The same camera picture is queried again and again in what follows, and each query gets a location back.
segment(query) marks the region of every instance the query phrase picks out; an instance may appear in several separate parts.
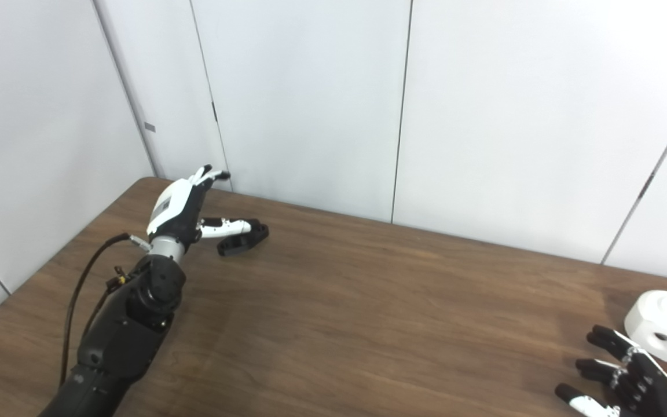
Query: white robotic hand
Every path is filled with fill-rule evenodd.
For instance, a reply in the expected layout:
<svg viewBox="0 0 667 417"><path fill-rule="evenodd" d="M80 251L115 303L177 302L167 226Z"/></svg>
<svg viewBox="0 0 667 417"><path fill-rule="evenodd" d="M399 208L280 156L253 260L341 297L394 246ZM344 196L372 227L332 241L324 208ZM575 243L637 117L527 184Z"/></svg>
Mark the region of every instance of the white robotic hand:
<svg viewBox="0 0 667 417"><path fill-rule="evenodd" d="M212 183L227 180L227 171L213 171L207 164L188 178L172 182L153 207L146 228L151 253L178 259L200 239L225 237L218 253L230 256L243 253L267 238L269 229L257 219L199 218L204 196Z"/></svg>
<svg viewBox="0 0 667 417"><path fill-rule="evenodd" d="M583 378L608 386L620 405L603 404L566 383L555 388L559 398L587 417L667 417L667 373L645 349L602 325L595 325L586 338L606 349L622 365L579 359L575 366Z"/></svg>

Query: silver cylinder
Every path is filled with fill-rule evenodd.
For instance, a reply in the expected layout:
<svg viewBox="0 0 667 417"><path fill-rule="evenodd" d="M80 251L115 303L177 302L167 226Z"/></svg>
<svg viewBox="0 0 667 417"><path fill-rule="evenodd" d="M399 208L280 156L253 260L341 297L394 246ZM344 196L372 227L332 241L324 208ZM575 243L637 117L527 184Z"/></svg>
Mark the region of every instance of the silver cylinder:
<svg viewBox="0 0 667 417"><path fill-rule="evenodd" d="M179 264L182 256L185 255L185 246L173 237L156 236L151 240L151 250L148 251L148 254L159 254L174 259L174 262Z"/></svg>

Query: black fingertip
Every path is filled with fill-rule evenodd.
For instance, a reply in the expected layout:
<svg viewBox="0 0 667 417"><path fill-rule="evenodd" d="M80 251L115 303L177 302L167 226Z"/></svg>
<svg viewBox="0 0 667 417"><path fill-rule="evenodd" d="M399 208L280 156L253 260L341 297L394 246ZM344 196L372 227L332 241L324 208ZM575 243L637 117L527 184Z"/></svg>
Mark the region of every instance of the black fingertip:
<svg viewBox="0 0 667 417"><path fill-rule="evenodd" d="M606 348L606 341L596 335L596 333L588 333L588 335L585 336L585 340L594 346L598 346L599 348Z"/></svg>
<svg viewBox="0 0 667 417"><path fill-rule="evenodd" d="M587 370L596 366L596 361L593 359L576 359L575 367L578 370Z"/></svg>
<svg viewBox="0 0 667 417"><path fill-rule="evenodd" d="M573 398L582 397L585 394L566 383L558 383L558 386L555 388L555 395L564 402L570 403Z"/></svg>
<svg viewBox="0 0 667 417"><path fill-rule="evenodd" d="M593 329L591 331L594 332L594 333L598 333L600 335L614 334L614 330L609 329L608 327L604 327L603 325L600 325L600 324L594 324Z"/></svg>

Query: connector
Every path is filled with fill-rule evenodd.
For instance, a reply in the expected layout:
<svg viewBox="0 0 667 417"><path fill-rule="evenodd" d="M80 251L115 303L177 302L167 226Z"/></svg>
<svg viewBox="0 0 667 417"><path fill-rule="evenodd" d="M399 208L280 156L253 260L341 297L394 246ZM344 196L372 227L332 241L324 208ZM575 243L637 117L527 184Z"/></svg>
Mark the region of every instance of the connector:
<svg viewBox="0 0 667 417"><path fill-rule="evenodd" d="M138 248L141 248L144 251L150 251L151 250L151 244L150 243L146 242L145 240L143 240L140 237L137 237L135 235L130 235L130 242L133 242L133 245L138 246Z"/></svg>

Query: robotic hand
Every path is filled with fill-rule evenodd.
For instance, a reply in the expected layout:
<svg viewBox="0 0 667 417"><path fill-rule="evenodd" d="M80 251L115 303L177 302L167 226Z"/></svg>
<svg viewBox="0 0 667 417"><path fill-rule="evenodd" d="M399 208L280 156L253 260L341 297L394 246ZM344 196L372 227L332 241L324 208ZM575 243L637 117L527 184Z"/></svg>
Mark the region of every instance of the robotic hand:
<svg viewBox="0 0 667 417"><path fill-rule="evenodd" d="M621 333L595 325L588 342L606 349L622 366L598 359L578 359L583 378L611 388L621 406L609 406L586 396L566 383L555 394L587 417L667 417L667 373L645 349Z"/></svg>
<svg viewBox="0 0 667 417"><path fill-rule="evenodd" d="M161 193L148 224L148 242L122 234L98 249L79 278L67 313L61 386L40 417L109 417L130 386L145 375L174 322L187 277L180 261L202 238L225 237L221 256L243 253L269 235L256 219L199 218L207 190L225 171L204 166L177 180ZM108 282L108 289L87 322L77 350L77 363L66 377L71 312L79 289L101 251L130 239L147 253L130 270Z"/></svg>

